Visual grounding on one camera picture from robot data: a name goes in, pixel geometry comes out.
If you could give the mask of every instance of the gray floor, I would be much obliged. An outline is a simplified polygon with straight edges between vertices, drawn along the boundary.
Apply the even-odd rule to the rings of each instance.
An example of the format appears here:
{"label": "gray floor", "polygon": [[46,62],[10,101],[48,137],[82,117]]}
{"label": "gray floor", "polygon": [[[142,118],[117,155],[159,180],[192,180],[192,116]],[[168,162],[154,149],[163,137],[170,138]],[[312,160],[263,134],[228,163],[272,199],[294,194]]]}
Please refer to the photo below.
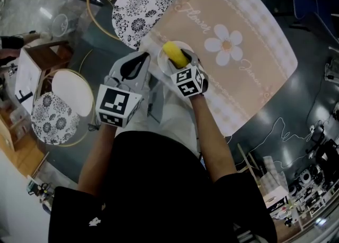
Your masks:
{"label": "gray floor", "polygon": [[[291,0],[262,1],[272,12],[275,8],[281,11],[291,10],[292,6]],[[7,2],[8,8],[2,12],[3,20],[0,22],[2,35],[22,33],[32,29],[49,29],[50,20],[43,22],[43,17],[40,17],[40,21],[35,19],[39,15],[37,11],[42,6],[56,12],[62,10],[62,7],[67,6],[67,4],[72,5],[73,3],[80,3],[77,5],[80,5],[79,7],[82,10],[85,8],[84,4],[81,5],[82,2],[72,2],[70,0],[7,0]],[[99,10],[97,20],[104,28],[112,32],[111,13],[112,9],[105,6]],[[318,120],[325,121],[328,119],[338,100],[339,87],[333,83],[323,81],[308,122],[305,122],[314,97],[318,92],[319,84],[324,74],[325,63],[331,54],[327,45],[319,41],[313,34],[288,28],[288,24],[293,22],[293,18],[279,17],[277,21],[297,56],[298,68],[267,105],[233,135],[229,145],[236,163],[242,161],[236,148],[237,143],[242,145],[245,152],[250,151],[265,139],[277,118],[282,117],[286,123],[283,134],[290,131],[291,134],[295,133],[300,137],[305,137],[311,124],[317,124]],[[86,29],[80,29],[78,35],[82,35],[83,31],[86,31]],[[94,24],[89,25],[88,30],[82,35],[82,39],[76,37],[74,45],[76,45],[73,57],[74,69],[78,69],[77,67],[83,57],[94,48],[82,68],[82,74],[91,83],[94,93],[97,92],[99,84],[114,61],[132,51],[122,42],[115,41],[103,34]],[[153,116],[156,120],[159,120],[161,116],[161,100],[159,98],[154,106]],[[339,134],[339,124],[333,118],[330,118],[329,122],[326,122],[324,126],[326,138],[336,139]],[[265,144],[255,150],[257,157],[270,155],[274,160],[282,161],[282,165],[285,166],[294,159],[304,156],[305,150],[314,144],[312,141],[306,143],[306,141],[297,138],[292,138],[283,143],[280,138],[282,128],[283,124],[279,122]],[[80,130],[77,132],[79,136],[86,130],[86,121],[83,122]],[[48,160],[61,172],[77,182],[81,167],[89,153],[95,135],[96,132],[89,133],[84,142],[74,147],[49,148],[51,154]],[[314,139],[317,139],[318,135],[319,128],[314,134]],[[291,182],[295,175],[299,174],[312,161],[305,157],[284,169],[288,182]],[[278,171],[282,170],[279,163],[276,166]]]}

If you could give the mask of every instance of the tablecloth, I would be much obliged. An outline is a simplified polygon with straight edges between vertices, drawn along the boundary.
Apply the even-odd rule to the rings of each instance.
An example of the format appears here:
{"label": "tablecloth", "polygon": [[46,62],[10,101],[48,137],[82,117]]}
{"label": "tablecloth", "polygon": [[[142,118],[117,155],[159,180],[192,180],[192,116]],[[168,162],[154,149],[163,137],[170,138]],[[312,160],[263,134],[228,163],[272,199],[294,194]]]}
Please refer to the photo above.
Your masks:
{"label": "tablecloth", "polygon": [[205,96],[225,136],[254,116],[298,64],[261,0],[176,0],[167,9],[139,50],[151,54],[151,74],[177,92],[157,64],[157,54],[168,40],[187,43],[200,58],[210,80]]}

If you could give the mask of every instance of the dark floor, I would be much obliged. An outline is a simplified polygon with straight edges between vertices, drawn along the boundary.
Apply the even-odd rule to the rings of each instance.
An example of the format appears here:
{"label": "dark floor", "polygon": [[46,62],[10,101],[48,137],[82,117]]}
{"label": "dark floor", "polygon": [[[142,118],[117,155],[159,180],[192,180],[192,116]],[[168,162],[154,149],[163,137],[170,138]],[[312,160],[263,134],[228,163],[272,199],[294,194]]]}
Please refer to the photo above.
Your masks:
{"label": "dark floor", "polygon": [[[275,8],[279,11],[292,10],[292,0],[262,1],[271,12]],[[113,32],[111,20],[107,18],[111,13],[112,9],[105,6],[99,11],[97,20],[104,28]],[[328,119],[339,98],[339,87],[334,83],[323,81],[308,121],[307,123],[305,122],[319,90],[320,81],[324,74],[324,66],[330,53],[327,45],[310,32],[288,28],[290,22],[293,22],[292,17],[278,17],[276,20],[297,56],[298,68],[266,106],[233,135],[229,146],[236,163],[242,161],[242,157],[236,147],[237,143],[241,144],[245,152],[250,151],[265,139],[279,117],[282,117],[286,124],[284,135],[287,131],[290,131],[291,134],[295,133],[300,137],[305,137],[309,133],[311,124],[317,124],[318,120],[324,122]],[[81,73],[93,85],[92,89],[96,93],[100,82],[102,82],[113,62],[132,50],[122,42],[106,36],[94,24],[91,24],[75,50],[73,68],[78,68],[83,57],[92,48],[95,49],[84,64]],[[332,117],[328,122],[324,123],[324,127],[327,139],[332,138],[335,140],[338,137],[339,124]],[[296,158],[304,156],[305,150],[314,144],[312,141],[306,143],[305,140],[300,140],[296,137],[283,143],[280,138],[282,128],[283,124],[280,121],[267,141],[255,150],[257,157],[272,156],[273,160],[282,161],[282,166],[286,166]],[[314,134],[314,139],[319,136],[319,131],[320,128],[318,127]],[[89,133],[86,140],[70,148],[50,148],[49,162],[77,182],[81,167],[89,153],[95,135],[95,132]],[[301,173],[311,162],[312,160],[304,157],[297,160],[289,168],[284,169],[288,182],[290,183],[296,174]],[[276,163],[276,167],[278,171],[282,170],[279,163]]]}

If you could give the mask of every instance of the person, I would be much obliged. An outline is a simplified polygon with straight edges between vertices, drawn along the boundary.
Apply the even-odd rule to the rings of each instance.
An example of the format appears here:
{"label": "person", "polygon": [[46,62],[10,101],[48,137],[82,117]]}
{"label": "person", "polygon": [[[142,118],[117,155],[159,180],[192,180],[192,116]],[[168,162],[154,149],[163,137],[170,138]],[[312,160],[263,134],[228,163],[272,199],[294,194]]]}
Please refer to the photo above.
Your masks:
{"label": "person", "polygon": [[164,88],[158,132],[147,126],[148,92],[128,125],[102,124],[78,190],[57,187],[49,242],[202,239],[238,242],[234,224],[267,242],[275,227],[250,174],[238,174],[203,95],[190,112]]}
{"label": "person", "polygon": [[48,32],[27,33],[21,37],[0,36],[0,66],[6,65],[18,58],[21,48],[37,39],[50,41],[52,36]]}

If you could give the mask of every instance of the clear plastic bucket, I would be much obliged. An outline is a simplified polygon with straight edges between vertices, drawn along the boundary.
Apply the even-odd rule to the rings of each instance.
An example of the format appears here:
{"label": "clear plastic bucket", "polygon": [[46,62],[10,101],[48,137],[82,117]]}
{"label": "clear plastic bucket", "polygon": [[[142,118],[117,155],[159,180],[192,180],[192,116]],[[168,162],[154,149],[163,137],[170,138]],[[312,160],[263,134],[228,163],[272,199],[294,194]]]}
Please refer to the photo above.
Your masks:
{"label": "clear plastic bucket", "polygon": [[76,30],[79,17],[69,12],[67,14],[59,14],[55,17],[52,24],[52,34],[54,37],[62,37]]}

